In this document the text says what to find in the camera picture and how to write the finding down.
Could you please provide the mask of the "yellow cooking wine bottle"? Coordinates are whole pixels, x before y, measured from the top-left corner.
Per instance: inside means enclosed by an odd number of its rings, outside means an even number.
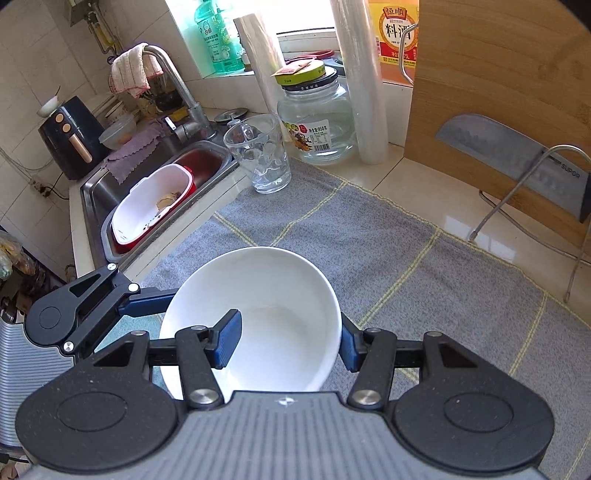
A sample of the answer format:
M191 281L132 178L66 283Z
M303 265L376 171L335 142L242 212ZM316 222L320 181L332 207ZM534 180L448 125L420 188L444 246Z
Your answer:
M412 86L418 57L419 22L417 0L370 0L370 18L378 47L384 82Z

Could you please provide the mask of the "grey green checked cloth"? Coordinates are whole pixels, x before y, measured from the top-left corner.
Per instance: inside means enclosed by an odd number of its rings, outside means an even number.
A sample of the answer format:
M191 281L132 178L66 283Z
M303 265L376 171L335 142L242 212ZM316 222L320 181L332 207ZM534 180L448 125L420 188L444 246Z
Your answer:
M303 163L273 195L247 188L167 255L145 287L179 287L213 258L276 247L314 263L360 327L440 330L540 394L555 433L541 469L590 475L590 328L518 267L376 193Z

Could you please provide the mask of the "clear glass jar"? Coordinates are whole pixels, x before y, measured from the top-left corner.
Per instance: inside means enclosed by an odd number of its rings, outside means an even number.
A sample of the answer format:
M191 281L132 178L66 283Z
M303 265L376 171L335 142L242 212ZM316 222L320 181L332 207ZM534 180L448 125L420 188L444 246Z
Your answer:
M277 114L301 161L327 166L356 152L353 107L338 71L325 67L322 77L281 89Z

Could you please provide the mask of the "cling film roll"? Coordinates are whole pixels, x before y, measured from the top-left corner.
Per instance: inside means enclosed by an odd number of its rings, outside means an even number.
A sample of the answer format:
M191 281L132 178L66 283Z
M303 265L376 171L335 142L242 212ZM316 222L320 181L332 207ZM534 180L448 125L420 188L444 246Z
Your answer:
M335 0L331 6L361 160L382 164L388 159L388 126L369 2Z

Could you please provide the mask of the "white rag on faucet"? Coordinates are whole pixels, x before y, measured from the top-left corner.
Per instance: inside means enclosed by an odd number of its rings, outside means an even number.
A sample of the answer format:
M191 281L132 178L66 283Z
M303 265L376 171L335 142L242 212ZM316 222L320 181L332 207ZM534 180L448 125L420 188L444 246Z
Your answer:
M139 43L113 61L108 77L113 94L128 93L138 98L150 89L150 79L164 74L156 58L145 52L147 46Z

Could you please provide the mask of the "green dish soap bottle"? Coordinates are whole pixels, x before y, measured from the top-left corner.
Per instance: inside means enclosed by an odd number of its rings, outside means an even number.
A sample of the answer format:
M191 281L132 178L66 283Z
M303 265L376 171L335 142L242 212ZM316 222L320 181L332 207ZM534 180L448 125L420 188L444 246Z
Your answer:
M201 1L194 13L194 21L198 31L211 55L216 74L233 74L242 72L242 50L239 43L228 32L222 10L215 1Z

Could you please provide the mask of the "chrome sink faucet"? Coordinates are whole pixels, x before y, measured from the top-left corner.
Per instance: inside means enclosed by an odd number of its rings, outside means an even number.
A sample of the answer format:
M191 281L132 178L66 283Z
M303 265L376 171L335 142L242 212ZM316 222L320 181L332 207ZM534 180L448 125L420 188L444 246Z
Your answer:
M211 140L216 135L216 131L206 118L200 103L193 98L190 90L187 88L168 54L155 45L145 46L143 48L143 53L150 55L157 60L160 67L172 81L177 93L187 107L189 120L183 125L172 127L172 131L178 140L181 143L185 143L190 139L194 139L195 141Z

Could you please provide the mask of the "black air fryer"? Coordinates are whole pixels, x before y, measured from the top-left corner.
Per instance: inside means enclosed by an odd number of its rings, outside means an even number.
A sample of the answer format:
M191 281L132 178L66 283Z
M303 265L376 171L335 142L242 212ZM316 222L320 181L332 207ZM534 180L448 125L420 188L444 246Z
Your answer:
M85 177L109 153L99 140L102 125L77 96L51 112L38 132L55 163L72 181Z

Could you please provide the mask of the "black-handled kitchen knife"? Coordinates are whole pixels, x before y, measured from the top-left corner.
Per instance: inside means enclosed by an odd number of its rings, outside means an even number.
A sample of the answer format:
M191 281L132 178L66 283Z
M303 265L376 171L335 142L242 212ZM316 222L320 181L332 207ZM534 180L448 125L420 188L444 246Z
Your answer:
M546 148L521 132L480 114L460 114L440 127L436 139L519 180ZM525 186L584 222L590 214L590 172L558 153Z

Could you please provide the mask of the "bamboo cutting board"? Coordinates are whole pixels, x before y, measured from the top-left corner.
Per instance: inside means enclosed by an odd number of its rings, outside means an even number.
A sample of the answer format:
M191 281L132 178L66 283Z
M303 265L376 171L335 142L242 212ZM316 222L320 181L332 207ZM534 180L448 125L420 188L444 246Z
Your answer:
M559 1L423 1L407 158L495 196L514 181L440 142L476 113L546 147L590 149L590 32Z

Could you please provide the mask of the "paper roll white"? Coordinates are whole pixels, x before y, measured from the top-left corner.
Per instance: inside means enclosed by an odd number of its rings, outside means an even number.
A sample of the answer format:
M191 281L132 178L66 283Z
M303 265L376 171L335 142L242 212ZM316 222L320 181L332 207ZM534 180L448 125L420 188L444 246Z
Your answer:
M276 34L264 25L256 14L247 14L233 19L235 28L246 56L249 57L252 71L256 75L259 89L262 91L266 108L274 116L277 114L277 103L283 99L283 89L276 83L273 74L286 66L280 42Z

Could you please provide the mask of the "steel kitchen sink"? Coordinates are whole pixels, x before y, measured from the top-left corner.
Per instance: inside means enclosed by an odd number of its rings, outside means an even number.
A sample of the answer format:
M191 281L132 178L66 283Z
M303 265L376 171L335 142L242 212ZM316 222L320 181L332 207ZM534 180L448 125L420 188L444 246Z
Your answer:
M114 263L129 267L193 205L235 173L221 133L181 143L168 137L118 181L101 165L72 195L72 245L79 276Z

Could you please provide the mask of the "clear drinking glass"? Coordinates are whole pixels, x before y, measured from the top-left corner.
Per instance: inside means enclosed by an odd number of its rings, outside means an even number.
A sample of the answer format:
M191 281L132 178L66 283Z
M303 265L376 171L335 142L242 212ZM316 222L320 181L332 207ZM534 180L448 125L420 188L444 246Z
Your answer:
M280 122L273 114L229 122L223 142L257 193L273 194L290 183L290 161Z

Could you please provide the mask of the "purple cloth by sink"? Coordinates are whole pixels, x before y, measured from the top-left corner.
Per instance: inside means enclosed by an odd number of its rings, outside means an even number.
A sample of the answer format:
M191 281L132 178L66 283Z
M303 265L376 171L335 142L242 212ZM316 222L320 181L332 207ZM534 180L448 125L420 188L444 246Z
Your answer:
M122 184L156 150L165 136L165 128L160 123L149 123L119 150L106 157L105 168L119 184Z

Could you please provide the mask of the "red white basin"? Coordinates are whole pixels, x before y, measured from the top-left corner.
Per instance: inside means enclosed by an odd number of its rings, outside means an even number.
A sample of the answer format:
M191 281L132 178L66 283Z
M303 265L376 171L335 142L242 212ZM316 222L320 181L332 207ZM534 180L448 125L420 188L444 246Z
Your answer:
M199 145L139 180L113 211L115 252L133 249L230 160L216 145Z

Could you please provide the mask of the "plain white bowl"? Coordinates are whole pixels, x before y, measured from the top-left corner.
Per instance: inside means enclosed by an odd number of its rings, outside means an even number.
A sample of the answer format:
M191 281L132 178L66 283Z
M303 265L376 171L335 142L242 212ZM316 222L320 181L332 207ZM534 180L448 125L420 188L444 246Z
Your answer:
M224 397L321 389L339 353L342 319L332 285L314 264L271 247L218 256L180 286L160 335L212 326L231 309L242 314L242 336L228 365L214 373Z

